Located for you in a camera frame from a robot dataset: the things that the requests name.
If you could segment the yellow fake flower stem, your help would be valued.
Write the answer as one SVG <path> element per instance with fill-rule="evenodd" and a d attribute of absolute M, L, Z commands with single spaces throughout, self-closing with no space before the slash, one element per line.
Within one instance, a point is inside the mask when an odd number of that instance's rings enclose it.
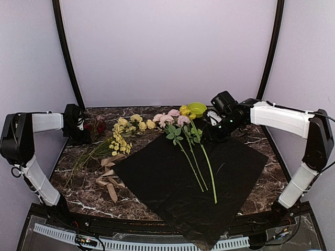
<path fill-rule="evenodd" d="M 191 153 L 192 153 L 192 155 L 194 157 L 194 160 L 196 162 L 196 166 L 197 166 L 197 169 L 198 169 L 198 173 L 200 174 L 201 180 L 203 181 L 203 183 L 205 185 L 205 188 L 208 189 L 206 184 L 205 184 L 205 180 L 204 180 L 204 178 L 201 174 L 201 171 L 198 167 L 198 163 L 197 163 L 197 160 L 196 160 L 196 157 L 195 157 L 192 146 L 195 145 L 195 144 L 198 144 L 200 146 L 200 148 L 202 149 L 203 153 L 204 153 L 204 156 L 205 156 L 205 159 L 206 159 L 206 162 L 207 162 L 207 165 L 208 165 L 209 173 L 210 173 L 210 178 L 211 178 L 211 186 L 212 186 L 212 189 L 213 189 L 214 204 L 217 204 L 218 199 L 217 199 L 217 192 L 216 192 L 216 185 L 215 185 L 213 170 L 212 170 L 212 167 L 211 167 L 209 156 L 206 152 L 206 149 L 205 149 L 203 143 L 201 142 L 203 131 L 196 127 L 195 122 L 193 121 L 196 118 L 196 115 L 193 114 L 188 109 L 188 107 L 186 105 L 182 105 L 179 108 L 179 112 L 180 112 L 181 116 L 184 116 L 188 119 L 188 125 L 186 125 L 185 122 L 183 122 L 182 131 L 184 132 L 184 134 L 186 136 L 186 140 L 189 143 L 190 150 L 191 150 Z"/>

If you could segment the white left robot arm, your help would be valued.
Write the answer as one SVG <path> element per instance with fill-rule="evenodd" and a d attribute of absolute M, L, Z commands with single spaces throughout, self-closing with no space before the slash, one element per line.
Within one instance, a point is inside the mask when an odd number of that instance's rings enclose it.
<path fill-rule="evenodd" d="M 61 130 L 77 145 L 89 144 L 84 113 L 76 104 L 67 104 L 63 113 L 21 112 L 5 118 L 1 134 L 1 156 L 12 165 L 12 175 L 23 177 L 30 190 L 49 207 L 64 205 L 64 199 L 50 183 L 35 155 L 36 133 Z"/>

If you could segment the black wrapping paper sheet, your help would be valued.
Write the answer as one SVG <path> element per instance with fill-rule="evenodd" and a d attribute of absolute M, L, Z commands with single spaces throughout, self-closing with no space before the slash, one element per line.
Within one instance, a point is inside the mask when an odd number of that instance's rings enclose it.
<path fill-rule="evenodd" d="M 208 165 L 200 147 L 194 151 L 207 191 L 201 192 L 179 146 L 161 135 L 133 153 L 114 171 L 126 187 L 153 213 L 183 231 L 202 250 L 211 250 L 244 205 L 268 158 L 236 139 L 204 145 L 213 170 L 217 204 Z"/>

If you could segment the red fake rose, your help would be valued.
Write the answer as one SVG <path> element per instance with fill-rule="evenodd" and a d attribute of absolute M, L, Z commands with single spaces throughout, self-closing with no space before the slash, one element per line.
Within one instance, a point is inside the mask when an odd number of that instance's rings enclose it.
<path fill-rule="evenodd" d="M 93 143 L 99 137 L 99 135 L 105 131 L 105 118 L 101 115 L 98 115 L 94 119 L 86 120 L 84 122 L 84 128 L 89 130 L 91 142 Z"/>

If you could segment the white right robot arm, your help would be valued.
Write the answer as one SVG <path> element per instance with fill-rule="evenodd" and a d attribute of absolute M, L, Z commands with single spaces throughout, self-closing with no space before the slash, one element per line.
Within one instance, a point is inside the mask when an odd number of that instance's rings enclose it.
<path fill-rule="evenodd" d="M 286 209 L 303 197 L 319 176 L 331 167 L 329 157 L 334 148 L 331 123 L 334 118 L 324 109 L 301 110 L 255 98 L 238 102 L 228 91 L 217 94 L 211 104 L 213 108 L 206 110 L 203 116 L 209 124 L 212 141 L 223 140 L 233 131 L 251 124 L 283 131 L 299 139 L 301 160 L 296 162 L 298 167 L 276 200 L 280 207 L 267 216 L 270 226 L 280 226 L 287 219 Z"/>

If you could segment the pink fake flower stem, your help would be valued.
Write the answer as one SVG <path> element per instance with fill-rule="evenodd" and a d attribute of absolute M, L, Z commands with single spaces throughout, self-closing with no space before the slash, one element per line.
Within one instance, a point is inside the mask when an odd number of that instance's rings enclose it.
<path fill-rule="evenodd" d="M 193 114 L 187 107 L 182 106 L 179 110 L 170 110 L 165 119 L 160 118 L 160 126 L 167 133 L 166 138 L 171 140 L 174 145 L 178 145 L 187 158 L 193 174 L 199 184 L 201 192 L 207 191 L 208 187 L 200 171 L 199 163 L 193 146 L 199 143 L 198 130 L 193 127 Z"/>
<path fill-rule="evenodd" d="M 188 119 L 184 116 L 181 116 L 179 111 L 172 109 L 168 113 L 156 114 L 153 118 L 153 122 L 155 123 L 156 126 L 162 129 L 164 133 L 166 133 L 166 138 L 168 140 L 171 140 L 174 146 L 180 147 L 181 152 L 185 155 L 188 161 L 188 164 L 195 176 L 195 179 L 200 187 L 201 192 L 204 192 L 204 190 L 206 190 L 205 185 L 204 183 L 201 183 L 199 176 L 198 176 L 198 172 L 196 171 L 196 168 L 193 165 L 193 163 L 196 164 L 196 162 L 195 160 L 192 161 L 190 159 L 190 156 L 187 150 L 182 144 L 182 141 L 186 140 L 186 136 L 184 132 L 182 131 L 182 125 L 183 125 L 183 122 L 185 122 L 185 124 L 188 125 Z M 186 142 L 188 144 L 189 151 L 191 153 L 189 143 L 187 140 Z"/>

